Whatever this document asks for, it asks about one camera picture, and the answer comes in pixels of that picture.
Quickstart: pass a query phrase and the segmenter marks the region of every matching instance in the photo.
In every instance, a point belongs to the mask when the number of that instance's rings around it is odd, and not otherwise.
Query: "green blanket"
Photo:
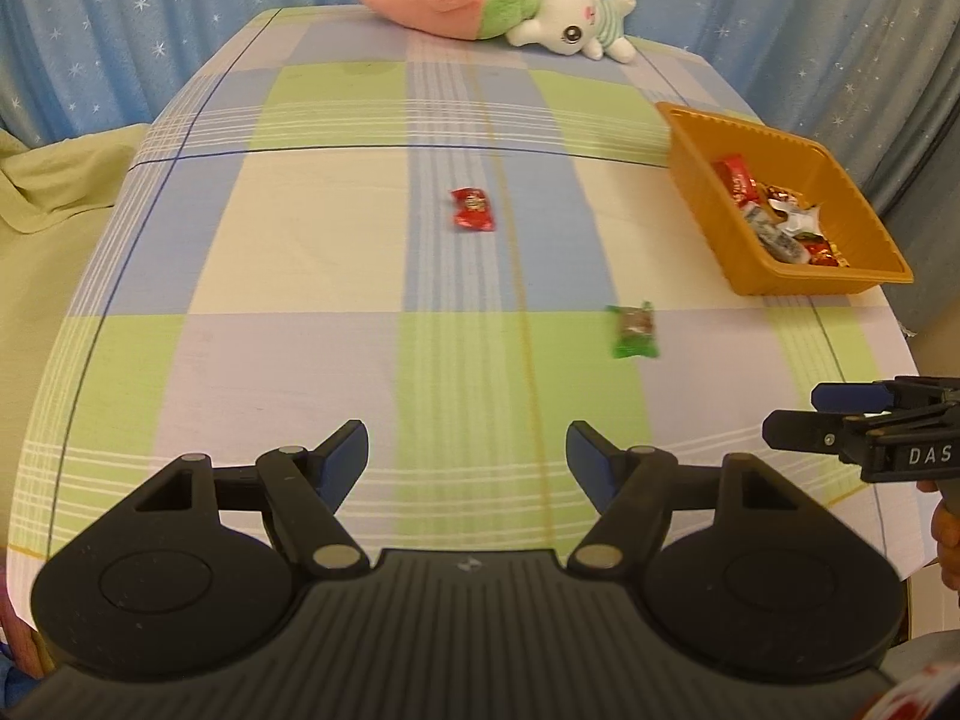
[[[146,131],[146,124],[135,124],[30,151],[0,130],[0,220],[35,233],[109,207]]]
[[[43,367],[146,131],[28,151],[0,130],[0,543]]]

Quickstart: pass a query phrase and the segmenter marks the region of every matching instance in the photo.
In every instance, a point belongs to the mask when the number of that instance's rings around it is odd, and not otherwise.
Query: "finger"
[[[960,517],[956,517],[947,511],[943,501],[940,502],[935,512],[933,512],[933,522],[930,523],[930,535],[934,541],[942,544],[944,547],[953,547],[960,544]]]
[[[945,568],[940,569],[940,581],[947,586],[947,589],[960,591],[960,575],[953,574]]]
[[[960,549],[937,544],[937,560],[944,571],[960,576]]]

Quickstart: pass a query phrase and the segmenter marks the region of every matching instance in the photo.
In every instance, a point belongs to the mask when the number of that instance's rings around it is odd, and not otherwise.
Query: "orange plastic tray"
[[[913,281],[870,203],[819,143],[680,105],[656,108],[670,124],[673,180],[738,295],[850,295]],[[819,205],[824,235],[851,266],[788,265],[771,257],[713,171],[712,162],[729,154],[742,154],[757,181],[795,191],[803,205]]]

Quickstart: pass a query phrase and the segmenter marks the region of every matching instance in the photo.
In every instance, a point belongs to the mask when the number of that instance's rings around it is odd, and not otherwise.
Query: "table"
[[[563,457],[586,419],[687,463],[755,452],[901,574],[927,562],[929,497],[760,440],[819,381],[914,372],[882,293],[731,292],[653,103],[755,116],[701,58],[635,42],[593,62],[353,6],[233,37],[152,126],[56,340],[11,515],[18,613],[47,557],[174,456],[247,463],[349,418],[371,459],[341,517],[371,552],[565,555],[595,517]],[[451,224],[470,185],[496,233]],[[644,300],[661,357],[613,359],[605,306]]]

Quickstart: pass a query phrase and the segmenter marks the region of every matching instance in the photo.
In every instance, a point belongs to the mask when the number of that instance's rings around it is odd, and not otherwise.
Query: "plush toy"
[[[359,0],[393,22],[443,37],[484,40],[506,35],[514,46],[539,43],[590,59],[606,53],[629,62],[637,50],[623,36],[636,0]]]
[[[541,0],[534,18],[507,30],[512,46],[539,43],[551,52],[573,55],[582,50],[590,59],[606,53],[629,62],[637,49],[623,35],[623,19],[637,0]]]

